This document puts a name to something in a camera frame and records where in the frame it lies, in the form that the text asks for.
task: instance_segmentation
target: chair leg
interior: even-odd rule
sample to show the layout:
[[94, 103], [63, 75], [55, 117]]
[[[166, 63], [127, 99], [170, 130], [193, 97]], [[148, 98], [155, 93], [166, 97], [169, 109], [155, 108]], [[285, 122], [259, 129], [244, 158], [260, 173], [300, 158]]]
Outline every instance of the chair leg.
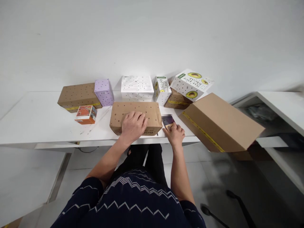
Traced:
[[240, 207], [242, 209], [242, 212], [245, 216], [245, 219], [247, 221], [248, 227], [249, 228], [256, 228], [256, 225], [254, 224], [249, 212], [247, 211], [247, 208], [245, 206], [245, 204], [243, 203], [242, 199], [237, 196], [236, 194], [234, 194], [232, 191], [226, 190], [226, 194], [227, 196], [229, 196], [232, 199], [237, 199], [238, 203], [240, 204]]
[[200, 209], [202, 210], [202, 212], [205, 214], [205, 215], [208, 215], [208, 216], [212, 216], [215, 220], [217, 220], [220, 224], [223, 225], [223, 227], [225, 228], [230, 228], [229, 226], [227, 226], [224, 222], [222, 222], [222, 220], [220, 220], [218, 217], [216, 217], [214, 214], [211, 213], [211, 211], [205, 207], [204, 205], [200, 205]]

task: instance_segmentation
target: small orange box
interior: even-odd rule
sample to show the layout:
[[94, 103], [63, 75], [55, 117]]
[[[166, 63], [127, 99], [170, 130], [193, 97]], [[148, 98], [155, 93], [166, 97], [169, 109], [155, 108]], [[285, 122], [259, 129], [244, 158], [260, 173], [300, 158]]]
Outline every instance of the small orange box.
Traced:
[[94, 124], [97, 110], [92, 105], [79, 106], [75, 121], [80, 124]]

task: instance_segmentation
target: cable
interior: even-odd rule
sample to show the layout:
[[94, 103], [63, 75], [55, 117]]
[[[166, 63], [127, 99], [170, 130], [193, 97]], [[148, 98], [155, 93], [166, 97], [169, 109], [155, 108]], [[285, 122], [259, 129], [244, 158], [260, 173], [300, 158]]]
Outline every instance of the cable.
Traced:
[[85, 154], [92, 153], [93, 151], [96, 151], [98, 148], [99, 148], [99, 147], [97, 147], [95, 150], [92, 150], [92, 151], [90, 151], [90, 152], [85, 152], [85, 151], [82, 151], [82, 150], [80, 149], [80, 147], [76, 147], [76, 149], [80, 150], [82, 153], [85, 153]]

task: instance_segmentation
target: white box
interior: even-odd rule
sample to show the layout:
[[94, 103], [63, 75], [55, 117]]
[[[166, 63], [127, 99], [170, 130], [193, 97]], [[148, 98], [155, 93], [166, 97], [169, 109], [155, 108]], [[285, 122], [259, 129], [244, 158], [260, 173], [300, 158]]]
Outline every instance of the white box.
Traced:
[[184, 95], [191, 101], [198, 100], [212, 85], [214, 81], [203, 77], [195, 71], [186, 69], [176, 75], [171, 83], [171, 88]]
[[122, 76], [121, 97], [123, 101], [151, 102], [154, 89], [150, 76]]
[[153, 101], [164, 106], [172, 91], [166, 77], [156, 77], [154, 81]]

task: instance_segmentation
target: hand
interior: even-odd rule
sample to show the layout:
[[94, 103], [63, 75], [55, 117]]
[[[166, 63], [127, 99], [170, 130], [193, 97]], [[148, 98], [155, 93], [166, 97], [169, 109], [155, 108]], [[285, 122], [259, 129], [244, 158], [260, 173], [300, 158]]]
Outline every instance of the hand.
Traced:
[[122, 133], [119, 139], [126, 144], [132, 144], [137, 140], [145, 131], [148, 124], [148, 119], [142, 112], [132, 111], [126, 115], [123, 125]]
[[168, 131], [166, 128], [163, 128], [163, 131], [168, 137], [168, 140], [173, 148], [182, 146], [182, 142], [185, 137], [185, 130], [182, 129], [180, 125], [176, 125], [174, 122], [171, 127], [171, 131]]

